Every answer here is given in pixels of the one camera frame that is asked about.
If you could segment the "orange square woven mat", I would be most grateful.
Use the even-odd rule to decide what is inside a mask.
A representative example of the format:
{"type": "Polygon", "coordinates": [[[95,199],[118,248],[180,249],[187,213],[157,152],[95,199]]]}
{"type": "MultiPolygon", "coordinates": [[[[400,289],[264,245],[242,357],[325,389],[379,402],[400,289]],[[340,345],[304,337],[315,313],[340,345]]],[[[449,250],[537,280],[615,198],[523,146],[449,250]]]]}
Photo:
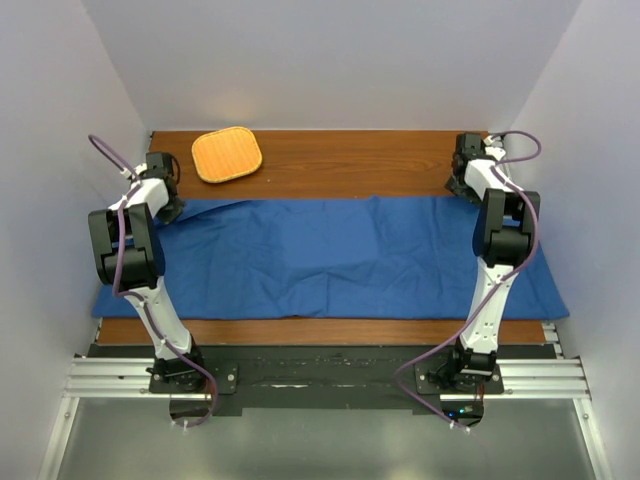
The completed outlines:
{"type": "Polygon", "coordinates": [[[191,155],[198,177],[210,184],[253,174],[263,162],[254,133],[241,126],[199,136],[192,143],[191,155]]]}

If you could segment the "blue surgical drape cloth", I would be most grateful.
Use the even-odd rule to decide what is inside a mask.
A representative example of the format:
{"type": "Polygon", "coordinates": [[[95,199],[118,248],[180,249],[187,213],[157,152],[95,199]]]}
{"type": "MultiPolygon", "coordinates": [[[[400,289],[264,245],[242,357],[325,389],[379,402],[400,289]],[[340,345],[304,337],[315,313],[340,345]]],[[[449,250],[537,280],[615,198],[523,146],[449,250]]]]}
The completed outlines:
{"type": "Polygon", "coordinates": [[[158,236],[183,319],[463,319],[477,216],[448,196],[190,200],[158,236]]]}

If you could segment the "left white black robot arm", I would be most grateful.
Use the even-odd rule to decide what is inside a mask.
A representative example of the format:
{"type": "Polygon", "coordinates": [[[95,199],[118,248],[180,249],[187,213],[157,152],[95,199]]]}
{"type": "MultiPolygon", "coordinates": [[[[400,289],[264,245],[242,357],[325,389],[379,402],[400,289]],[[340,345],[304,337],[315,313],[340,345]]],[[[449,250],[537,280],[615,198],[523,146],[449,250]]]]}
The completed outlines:
{"type": "Polygon", "coordinates": [[[148,372],[172,389],[197,392],[207,383],[207,368],[170,300],[157,228],[184,210],[179,181],[180,166],[172,154],[148,153],[124,198],[90,212],[88,227],[99,279],[133,306],[152,339],[154,364],[148,372]]]}

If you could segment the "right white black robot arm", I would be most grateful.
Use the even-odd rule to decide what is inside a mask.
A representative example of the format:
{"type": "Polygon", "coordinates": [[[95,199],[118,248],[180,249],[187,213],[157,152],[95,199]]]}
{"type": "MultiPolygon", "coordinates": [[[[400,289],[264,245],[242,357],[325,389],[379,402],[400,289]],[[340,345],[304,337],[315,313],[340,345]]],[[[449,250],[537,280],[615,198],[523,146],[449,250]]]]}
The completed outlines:
{"type": "Polygon", "coordinates": [[[477,132],[456,136],[446,188],[479,206],[472,238],[477,280],[465,328],[445,363],[428,374],[440,389],[466,393],[494,379],[509,293],[539,246],[541,197],[501,170],[506,163],[503,138],[477,132]]]}

